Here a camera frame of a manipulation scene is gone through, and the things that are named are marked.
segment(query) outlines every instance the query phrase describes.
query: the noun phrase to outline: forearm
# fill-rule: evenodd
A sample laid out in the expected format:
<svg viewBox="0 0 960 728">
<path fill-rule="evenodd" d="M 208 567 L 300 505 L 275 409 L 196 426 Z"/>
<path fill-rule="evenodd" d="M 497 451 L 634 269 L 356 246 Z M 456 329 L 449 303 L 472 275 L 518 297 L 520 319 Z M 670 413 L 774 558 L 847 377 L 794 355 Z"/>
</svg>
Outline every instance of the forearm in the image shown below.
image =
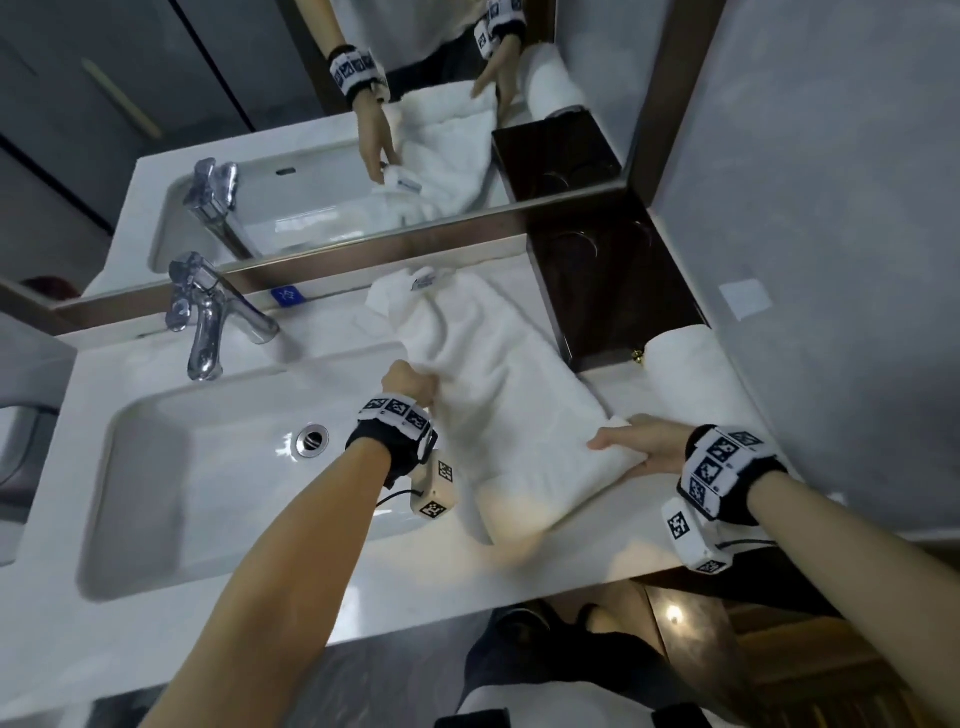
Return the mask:
<svg viewBox="0 0 960 728">
<path fill-rule="evenodd" d="M 783 473 L 765 475 L 748 506 L 914 691 L 960 725 L 960 574 Z"/>
<path fill-rule="evenodd" d="M 335 48 L 347 43 L 330 0 L 297 0 L 297 7 L 324 56 L 329 58 Z"/>
<path fill-rule="evenodd" d="M 386 448 L 358 440 L 294 498 L 234 572 L 145 726 L 279 722 L 333 631 L 390 464 Z"/>
</svg>

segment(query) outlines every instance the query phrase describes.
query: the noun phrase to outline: sink drain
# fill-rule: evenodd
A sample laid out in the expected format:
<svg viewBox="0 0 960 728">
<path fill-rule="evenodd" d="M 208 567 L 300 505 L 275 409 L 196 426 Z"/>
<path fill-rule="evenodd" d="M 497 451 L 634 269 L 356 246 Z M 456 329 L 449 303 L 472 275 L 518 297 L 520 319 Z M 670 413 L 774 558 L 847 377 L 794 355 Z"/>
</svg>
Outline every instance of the sink drain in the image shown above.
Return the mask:
<svg viewBox="0 0 960 728">
<path fill-rule="evenodd" d="M 330 442 L 330 433 L 322 425 L 307 425 L 297 436 L 297 454 L 300 457 L 317 457 Z"/>
</svg>

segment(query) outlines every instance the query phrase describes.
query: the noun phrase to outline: faucet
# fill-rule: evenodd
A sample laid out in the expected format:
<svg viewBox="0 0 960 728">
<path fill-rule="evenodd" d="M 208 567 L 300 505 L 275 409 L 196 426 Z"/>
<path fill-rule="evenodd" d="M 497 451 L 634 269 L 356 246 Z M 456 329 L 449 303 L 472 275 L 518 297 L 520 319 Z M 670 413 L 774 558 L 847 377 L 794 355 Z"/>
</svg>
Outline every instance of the faucet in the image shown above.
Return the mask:
<svg viewBox="0 0 960 728">
<path fill-rule="evenodd" d="M 214 158 L 201 159 L 193 168 L 193 182 L 183 198 L 190 210 L 222 242 L 237 260 L 262 257 L 247 231 L 237 220 L 237 184 L 240 169 L 235 162 L 217 166 Z"/>
<path fill-rule="evenodd" d="M 199 253 L 187 253 L 170 263 L 174 283 L 167 328 L 183 331 L 197 306 L 197 333 L 187 362 L 187 375 L 194 381 L 212 381 L 223 372 L 220 343 L 230 314 L 237 327 L 255 344 L 273 341 L 279 324 L 258 311 L 229 281 L 217 273 Z"/>
</svg>

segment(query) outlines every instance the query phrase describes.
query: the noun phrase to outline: mirror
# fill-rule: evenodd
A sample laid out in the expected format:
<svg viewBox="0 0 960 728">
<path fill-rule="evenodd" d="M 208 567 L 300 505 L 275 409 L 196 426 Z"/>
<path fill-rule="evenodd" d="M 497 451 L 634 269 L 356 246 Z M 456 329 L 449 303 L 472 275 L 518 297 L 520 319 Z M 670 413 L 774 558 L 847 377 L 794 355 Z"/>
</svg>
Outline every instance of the mirror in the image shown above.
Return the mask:
<svg viewBox="0 0 960 728">
<path fill-rule="evenodd" d="M 625 183 L 668 0 L 525 0 L 516 73 L 510 42 L 494 51 L 491 89 L 519 89 L 502 109 L 469 98 L 496 44 L 486 0 L 390 5 L 3 4 L 0 279 L 50 304 L 104 297 L 165 283 L 188 251 L 232 269 Z M 336 85 L 320 48 L 343 39 L 392 103 Z M 387 123 L 400 164 L 368 166 L 361 135 L 389 146 Z"/>
</svg>

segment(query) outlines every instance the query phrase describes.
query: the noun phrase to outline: dark pants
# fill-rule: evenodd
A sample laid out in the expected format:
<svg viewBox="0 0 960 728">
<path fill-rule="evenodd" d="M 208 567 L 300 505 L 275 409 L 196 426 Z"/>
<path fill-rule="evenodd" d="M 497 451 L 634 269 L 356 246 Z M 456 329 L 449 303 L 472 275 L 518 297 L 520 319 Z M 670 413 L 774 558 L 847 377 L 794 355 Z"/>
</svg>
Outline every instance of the dark pants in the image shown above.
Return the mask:
<svg viewBox="0 0 960 728">
<path fill-rule="evenodd" d="M 486 66 L 487 62 L 480 55 L 471 26 L 463 35 L 445 43 L 423 61 L 388 73 L 391 101 L 399 101 L 410 91 L 420 88 L 453 84 L 457 81 L 474 81 Z"/>
<path fill-rule="evenodd" d="M 656 649 L 633 635 L 594 635 L 562 621 L 546 604 L 547 625 L 515 607 L 498 609 L 467 656 L 461 704 L 477 688 L 586 682 L 659 711 L 699 702 Z"/>
</svg>

